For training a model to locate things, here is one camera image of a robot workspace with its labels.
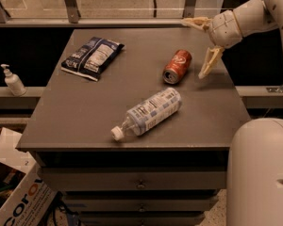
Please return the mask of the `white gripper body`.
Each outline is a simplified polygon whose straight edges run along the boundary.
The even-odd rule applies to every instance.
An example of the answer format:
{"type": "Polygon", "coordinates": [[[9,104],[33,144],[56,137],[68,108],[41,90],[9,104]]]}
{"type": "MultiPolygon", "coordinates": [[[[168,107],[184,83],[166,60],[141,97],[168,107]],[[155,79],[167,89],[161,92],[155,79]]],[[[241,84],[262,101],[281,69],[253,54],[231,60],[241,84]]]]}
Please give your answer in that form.
{"type": "Polygon", "coordinates": [[[208,26],[208,35],[217,45],[230,48],[242,40],[242,34],[232,10],[226,10],[216,15],[208,26]]]}

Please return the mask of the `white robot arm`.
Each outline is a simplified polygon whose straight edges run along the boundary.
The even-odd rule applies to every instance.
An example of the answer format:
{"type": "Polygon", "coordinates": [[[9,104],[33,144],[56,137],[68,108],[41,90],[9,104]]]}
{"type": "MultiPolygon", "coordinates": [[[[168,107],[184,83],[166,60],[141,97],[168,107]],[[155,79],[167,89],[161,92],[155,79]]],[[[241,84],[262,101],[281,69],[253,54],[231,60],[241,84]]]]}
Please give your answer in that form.
{"type": "MultiPolygon", "coordinates": [[[[207,33],[214,44],[201,79],[224,50],[255,33],[279,30],[283,55],[283,0],[249,0],[213,18],[181,23],[207,33]]],[[[226,226],[283,226],[283,119],[251,120],[235,133],[227,162],[226,226]]]]}

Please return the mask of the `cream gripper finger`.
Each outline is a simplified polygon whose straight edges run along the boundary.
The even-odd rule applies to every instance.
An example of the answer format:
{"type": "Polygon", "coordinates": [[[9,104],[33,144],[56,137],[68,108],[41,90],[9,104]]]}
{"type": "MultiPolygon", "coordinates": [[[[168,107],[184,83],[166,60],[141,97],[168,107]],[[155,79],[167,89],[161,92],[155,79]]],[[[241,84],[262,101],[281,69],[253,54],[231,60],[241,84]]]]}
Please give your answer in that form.
{"type": "Polygon", "coordinates": [[[200,79],[205,78],[210,73],[212,68],[221,59],[224,50],[225,50],[225,48],[222,47],[222,46],[214,46],[213,48],[207,49],[204,64],[201,68],[200,73],[198,74],[198,77],[200,79]]]}
{"type": "Polygon", "coordinates": [[[211,19],[208,17],[195,17],[195,18],[184,18],[181,23],[186,27],[191,27],[202,32],[206,32],[211,23],[211,19]]]}

